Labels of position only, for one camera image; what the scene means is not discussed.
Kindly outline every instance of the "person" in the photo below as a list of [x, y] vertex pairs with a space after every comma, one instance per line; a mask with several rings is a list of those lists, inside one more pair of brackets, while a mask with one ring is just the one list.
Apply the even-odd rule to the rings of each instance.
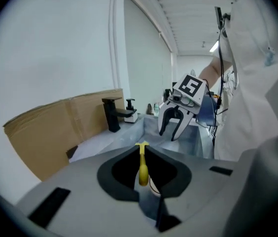
[[[278, 117], [268, 97], [278, 81], [278, 12], [269, 0], [230, 0], [230, 4], [226, 37], [221, 34], [219, 48], [224, 71], [235, 62], [239, 85], [215, 139], [214, 157], [238, 161], [244, 151], [278, 136]], [[219, 48], [199, 76], [209, 88], [221, 76]]]

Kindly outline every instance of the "black faucet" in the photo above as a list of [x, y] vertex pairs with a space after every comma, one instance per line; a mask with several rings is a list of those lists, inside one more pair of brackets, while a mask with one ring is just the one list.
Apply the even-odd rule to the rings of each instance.
[[129, 118], [134, 113], [134, 111], [131, 110], [116, 109], [115, 100], [117, 99], [121, 99], [121, 97], [102, 98], [108, 129], [111, 132], [117, 132], [120, 129], [117, 117]]

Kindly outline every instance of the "black faucet handle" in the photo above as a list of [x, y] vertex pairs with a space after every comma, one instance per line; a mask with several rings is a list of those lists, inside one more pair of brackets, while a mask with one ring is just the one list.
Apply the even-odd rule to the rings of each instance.
[[106, 97], [106, 98], [102, 98], [102, 102], [104, 104], [111, 104], [114, 103], [115, 100], [121, 99], [122, 97]]
[[131, 111], [134, 111], [134, 107], [131, 105], [131, 101], [134, 101], [134, 99], [133, 99], [133, 98], [127, 98], [126, 101], [127, 101], [127, 103], [128, 103], [126, 109], [127, 109], [127, 110], [131, 110]]

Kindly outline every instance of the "cardboard sheet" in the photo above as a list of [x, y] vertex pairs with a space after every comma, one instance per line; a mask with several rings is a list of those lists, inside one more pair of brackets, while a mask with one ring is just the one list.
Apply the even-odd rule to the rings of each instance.
[[124, 109], [122, 89], [80, 95], [36, 107], [3, 127], [13, 148], [42, 181], [69, 164], [66, 151], [108, 129], [102, 98]]

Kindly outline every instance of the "person's arm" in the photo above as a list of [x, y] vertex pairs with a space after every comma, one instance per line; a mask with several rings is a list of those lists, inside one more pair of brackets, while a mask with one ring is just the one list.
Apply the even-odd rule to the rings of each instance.
[[[232, 66], [231, 62], [223, 61], [224, 72], [226, 72]], [[221, 77], [221, 64], [218, 57], [213, 57], [210, 64], [203, 69], [200, 73], [199, 78], [205, 79], [208, 82], [209, 89], [214, 86], [217, 80]]]

